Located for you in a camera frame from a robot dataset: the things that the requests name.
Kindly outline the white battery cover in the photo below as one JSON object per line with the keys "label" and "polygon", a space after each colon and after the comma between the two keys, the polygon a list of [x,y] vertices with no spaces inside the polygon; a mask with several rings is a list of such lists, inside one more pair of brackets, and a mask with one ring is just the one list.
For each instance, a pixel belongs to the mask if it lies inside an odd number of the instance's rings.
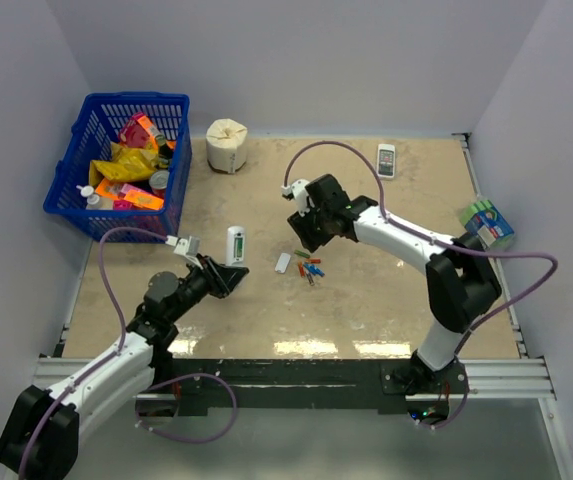
{"label": "white battery cover", "polygon": [[285,274],[291,261],[291,255],[289,253],[282,252],[276,262],[275,272],[279,274]]}

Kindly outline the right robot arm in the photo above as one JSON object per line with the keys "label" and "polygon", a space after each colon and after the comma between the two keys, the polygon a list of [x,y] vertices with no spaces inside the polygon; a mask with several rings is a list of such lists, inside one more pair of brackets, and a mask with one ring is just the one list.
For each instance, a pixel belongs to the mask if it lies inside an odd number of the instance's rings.
{"label": "right robot arm", "polygon": [[391,379],[408,395],[435,392],[446,382],[464,334],[502,294],[480,241],[470,234],[435,235],[393,216],[374,199],[351,199],[330,174],[297,180],[281,193],[296,203],[288,223],[309,252],[342,237],[376,247],[425,275],[434,323]]}

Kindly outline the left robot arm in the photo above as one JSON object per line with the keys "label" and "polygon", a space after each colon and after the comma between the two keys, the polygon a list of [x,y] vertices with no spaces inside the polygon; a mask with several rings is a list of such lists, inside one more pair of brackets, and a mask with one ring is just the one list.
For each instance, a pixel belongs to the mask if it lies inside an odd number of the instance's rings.
{"label": "left robot arm", "polygon": [[63,479],[83,443],[133,396],[173,380],[170,344],[184,314],[207,296],[228,297],[249,274],[199,255],[185,277],[155,274],[118,339],[83,368],[17,397],[0,436],[0,463],[21,479]]}

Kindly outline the long white remote control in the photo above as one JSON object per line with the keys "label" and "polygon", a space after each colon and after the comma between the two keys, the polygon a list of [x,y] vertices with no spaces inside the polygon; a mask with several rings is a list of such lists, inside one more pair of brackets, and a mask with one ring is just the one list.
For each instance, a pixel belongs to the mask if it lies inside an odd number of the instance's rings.
{"label": "long white remote control", "polygon": [[242,266],[245,261],[246,231],[241,226],[230,226],[226,235],[226,266]]}

